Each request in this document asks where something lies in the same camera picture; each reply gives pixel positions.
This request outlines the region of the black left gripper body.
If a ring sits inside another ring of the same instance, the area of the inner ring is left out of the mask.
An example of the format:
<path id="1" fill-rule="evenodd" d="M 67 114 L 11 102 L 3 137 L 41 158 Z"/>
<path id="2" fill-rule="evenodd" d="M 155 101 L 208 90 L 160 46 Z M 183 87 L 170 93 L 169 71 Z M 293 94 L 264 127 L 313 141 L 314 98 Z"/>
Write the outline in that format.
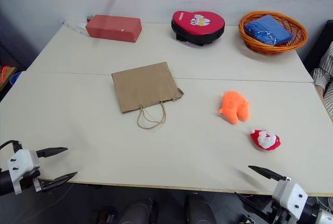
<path id="1" fill-rule="evenodd" d="M 28 189 L 30 187 L 34 187 L 36 192 L 41 192 L 43 190 L 42 183 L 39 179 L 40 171 L 37 169 L 32 174 L 25 175 L 20 180 L 21 190 Z"/>

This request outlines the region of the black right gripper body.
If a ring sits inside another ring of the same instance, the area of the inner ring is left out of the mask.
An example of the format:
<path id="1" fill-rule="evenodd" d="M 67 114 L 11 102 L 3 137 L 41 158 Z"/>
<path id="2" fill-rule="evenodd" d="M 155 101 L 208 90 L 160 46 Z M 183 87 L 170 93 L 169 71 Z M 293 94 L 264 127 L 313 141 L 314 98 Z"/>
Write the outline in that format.
<path id="1" fill-rule="evenodd" d="M 280 205 L 280 203 L 272 199 L 271 212 L 266 213 L 266 222 L 270 224 L 283 224 L 287 223 L 290 219 L 289 211 Z"/>

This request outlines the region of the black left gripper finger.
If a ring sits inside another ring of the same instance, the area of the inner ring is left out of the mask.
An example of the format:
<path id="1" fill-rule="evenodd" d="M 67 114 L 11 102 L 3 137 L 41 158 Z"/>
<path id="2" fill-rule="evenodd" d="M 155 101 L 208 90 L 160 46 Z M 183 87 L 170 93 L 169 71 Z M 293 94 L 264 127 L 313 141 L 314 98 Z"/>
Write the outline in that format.
<path id="1" fill-rule="evenodd" d="M 63 176 L 57 177 L 56 179 L 50 180 L 50 181 L 39 180 L 39 183 L 41 186 L 41 191 L 46 192 L 48 190 L 61 186 L 62 184 L 66 183 L 68 180 L 73 178 L 77 173 L 78 172 L 72 172 L 69 174 L 65 174 Z"/>
<path id="2" fill-rule="evenodd" d="M 47 158 L 47 157 L 57 155 L 61 152 L 67 151 L 67 150 L 68 150 L 68 148 L 65 148 L 65 147 L 46 148 L 46 149 L 37 150 L 36 154 L 37 154 L 37 157 Z"/>

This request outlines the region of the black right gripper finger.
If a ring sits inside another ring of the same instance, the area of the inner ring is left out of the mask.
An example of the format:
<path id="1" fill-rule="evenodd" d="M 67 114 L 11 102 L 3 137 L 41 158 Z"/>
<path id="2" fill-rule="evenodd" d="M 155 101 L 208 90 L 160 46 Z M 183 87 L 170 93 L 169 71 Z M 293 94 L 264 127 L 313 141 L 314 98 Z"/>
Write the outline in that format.
<path id="1" fill-rule="evenodd" d="M 269 195 L 239 194 L 237 192 L 235 194 L 241 200 L 244 209 L 250 213 L 268 215 L 272 211 L 272 198 Z"/>
<path id="2" fill-rule="evenodd" d="M 264 176 L 267 179 L 274 179 L 276 181 L 280 181 L 280 180 L 286 181 L 286 179 L 287 179 L 286 176 L 282 176 L 282 175 L 280 175 L 276 172 L 273 172 L 273 171 L 271 171 L 270 169 L 267 169 L 267 168 L 253 166 L 253 165 L 249 165 L 248 167 L 250 169 L 252 169 L 253 171 L 257 172 L 258 174 Z"/>

